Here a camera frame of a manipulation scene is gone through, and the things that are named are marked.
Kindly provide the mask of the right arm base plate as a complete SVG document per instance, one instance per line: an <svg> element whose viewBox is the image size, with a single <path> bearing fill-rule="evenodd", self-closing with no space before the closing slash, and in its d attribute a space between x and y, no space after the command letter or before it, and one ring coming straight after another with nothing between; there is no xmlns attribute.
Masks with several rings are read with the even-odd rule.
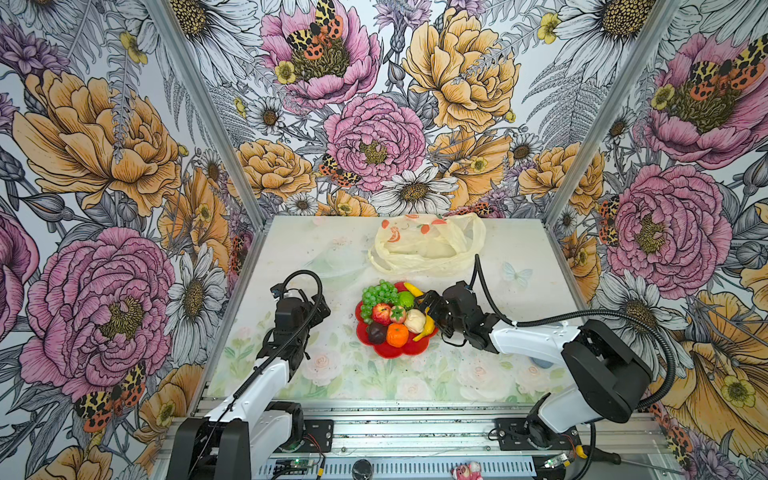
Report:
<svg viewBox="0 0 768 480"><path fill-rule="evenodd" d="M487 439L497 442L501 451L572 450L580 441L575 428L557 433L538 420L522 417L497 418Z"/></svg>

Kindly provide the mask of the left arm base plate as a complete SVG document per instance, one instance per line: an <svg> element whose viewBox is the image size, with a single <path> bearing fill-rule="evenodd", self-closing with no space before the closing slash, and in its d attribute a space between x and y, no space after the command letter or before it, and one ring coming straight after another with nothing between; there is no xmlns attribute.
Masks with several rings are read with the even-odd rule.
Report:
<svg viewBox="0 0 768 480"><path fill-rule="evenodd" d="M294 449L297 453L330 453L335 422L329 419L305 419L303 437Z"/></svg>

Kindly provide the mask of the red fake fruit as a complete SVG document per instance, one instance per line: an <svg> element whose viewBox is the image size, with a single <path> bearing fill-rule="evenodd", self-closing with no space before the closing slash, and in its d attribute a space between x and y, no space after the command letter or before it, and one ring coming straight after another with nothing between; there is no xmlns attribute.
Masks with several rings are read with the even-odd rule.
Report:
<svg viewBox="0 0 768 480"><path fill-rule="evenodd" d="M372 308L371 318L374 322L388 326L391 320L391 306L387 303L378 303Z"/></svg>

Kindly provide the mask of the translucent cream plastic bag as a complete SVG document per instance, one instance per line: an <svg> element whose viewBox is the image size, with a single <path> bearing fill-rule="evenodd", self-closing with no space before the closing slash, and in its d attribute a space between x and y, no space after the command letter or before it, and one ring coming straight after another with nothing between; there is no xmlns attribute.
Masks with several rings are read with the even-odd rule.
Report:
<svg viewBox="0 0 768 480"><path fill-rule="evenodd" d="M451 276L473 264L486 234L483 220L474 213L386 218L377 229L368 258L385 275Z"/></svg>

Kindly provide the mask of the green fake lime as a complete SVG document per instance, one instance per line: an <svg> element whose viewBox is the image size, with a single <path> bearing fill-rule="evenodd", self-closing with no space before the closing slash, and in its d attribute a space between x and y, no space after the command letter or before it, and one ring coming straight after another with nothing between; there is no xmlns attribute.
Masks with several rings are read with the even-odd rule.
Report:
<svg viewBox="0 0 768 480"><path fill-rule="evenodd" d="M409 291L402 291L398 293L397 305L401 306L406 311L411 310L415 304L415 296Z"/></svg>

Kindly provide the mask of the brown fake fruit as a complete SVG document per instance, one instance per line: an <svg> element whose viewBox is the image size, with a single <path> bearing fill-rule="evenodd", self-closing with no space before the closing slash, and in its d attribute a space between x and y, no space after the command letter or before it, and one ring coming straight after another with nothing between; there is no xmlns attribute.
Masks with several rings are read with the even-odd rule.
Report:
<svg viewBox="0 0 768 480"><path fill-rule="evenodd" d="M372 322L366 327L367 341L371 345L381 345L386 342L388 326L378 322Z"/></svg>

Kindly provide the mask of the orange fake fruit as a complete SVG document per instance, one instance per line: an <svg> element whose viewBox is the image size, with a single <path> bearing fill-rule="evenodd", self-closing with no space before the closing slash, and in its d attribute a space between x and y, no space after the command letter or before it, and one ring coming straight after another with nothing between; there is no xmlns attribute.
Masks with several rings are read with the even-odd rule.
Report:
<svg viewBox="0 0 768 480"><path fill-rule="evenodd" d="M408 342L409 335L410 332L403 324L390 323L386 343L393 348L401 348Z"/></svg>

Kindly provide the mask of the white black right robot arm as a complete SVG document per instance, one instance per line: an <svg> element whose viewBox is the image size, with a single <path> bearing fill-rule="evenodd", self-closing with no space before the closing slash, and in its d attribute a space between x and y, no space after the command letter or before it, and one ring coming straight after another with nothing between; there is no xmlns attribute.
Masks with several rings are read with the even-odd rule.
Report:
<svg viewBox="0 0 768 480"><path fill-rule="evenodd" d="M565 367L573 384L538 400L523 423L507 435L538 449L580 423L625 423L652 382L651 368L607 325L587 311L514 322L480 307L460 281L443 293L415 295L415 306L446 337L455 333L473 348L492 354L524 355Z"/></svg>

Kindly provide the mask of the green fake grapes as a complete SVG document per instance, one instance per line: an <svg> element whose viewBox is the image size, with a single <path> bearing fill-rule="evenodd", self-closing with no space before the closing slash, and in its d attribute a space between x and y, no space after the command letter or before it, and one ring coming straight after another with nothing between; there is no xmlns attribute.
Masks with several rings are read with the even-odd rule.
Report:
<svg viewBox="0 0 768 480"><path fill-rule="evenodd" d="M376 305L394 305L397 300L397 288L392 283L381 280L378 284L363 289L360 315L364 320L372 320L373 308Z"/></svg>

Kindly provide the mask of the beige fake garlic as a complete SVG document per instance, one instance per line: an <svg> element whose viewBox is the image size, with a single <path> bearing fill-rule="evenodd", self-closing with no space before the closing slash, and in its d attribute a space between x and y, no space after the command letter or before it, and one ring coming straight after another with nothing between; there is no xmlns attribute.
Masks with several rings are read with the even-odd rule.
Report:
<svg viewBox="0 0 768 480"><path fill-rule="evenodd" d="M426 315L418 309L408 310L403 325L410 333L420 335L426 326Z"/></svg>

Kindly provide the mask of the yellow fake banana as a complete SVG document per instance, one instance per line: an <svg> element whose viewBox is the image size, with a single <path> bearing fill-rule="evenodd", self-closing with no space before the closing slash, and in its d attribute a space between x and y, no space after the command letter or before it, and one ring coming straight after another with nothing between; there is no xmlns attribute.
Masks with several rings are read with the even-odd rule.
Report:
<svg viewBox="0 0 768 480"><path fill-rule="evenodd" d="M414 342L419 342L423 338L430 337L434 333L436 329L436 324L434 320L429 316L427 307L421 307L421 306L418 306L417 304L414 304L414 307L412 309L418 309L419 311L421 311L426 315L426 326L424 331L420 335L415 335L415 337L413 338Z"/></svg>

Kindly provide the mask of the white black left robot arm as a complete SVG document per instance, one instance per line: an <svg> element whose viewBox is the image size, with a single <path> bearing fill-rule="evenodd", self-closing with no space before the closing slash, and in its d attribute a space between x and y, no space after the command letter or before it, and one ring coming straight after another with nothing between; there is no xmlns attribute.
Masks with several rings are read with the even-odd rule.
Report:
<svg viewBox="0 0 768 480"><path fill-rule="evenodd" d="M278 447L303 436L300 404L275 397L305 359L310 329L330 313L321 294L277 301L252 373L209 413L178 428L168 479L252 479Z"/></svg>

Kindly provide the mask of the red flower-shaped plate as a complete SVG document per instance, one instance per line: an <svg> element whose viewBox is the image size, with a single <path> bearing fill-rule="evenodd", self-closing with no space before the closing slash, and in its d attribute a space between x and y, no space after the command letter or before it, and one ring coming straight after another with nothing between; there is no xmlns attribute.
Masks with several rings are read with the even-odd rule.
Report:
<svg viewBox="0 0 768 480"><path fill-rule="evenodd" d="M408 282L381 280L363 288L355 308L360 342L386 359L425 352L438 332L437 323L417 308L424 292Z"/></svg>

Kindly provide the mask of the red fake strawberry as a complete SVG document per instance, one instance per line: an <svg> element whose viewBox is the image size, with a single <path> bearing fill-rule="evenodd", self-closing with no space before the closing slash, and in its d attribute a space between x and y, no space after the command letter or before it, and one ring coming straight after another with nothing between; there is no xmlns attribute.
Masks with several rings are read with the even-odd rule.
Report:
<svg viewBox="0 0 768 480"><path fill-rule="evenodd" d="M389 320L393 323L403 324L407 317L407 310L400 305L393 305L390 309Z"/></svg>

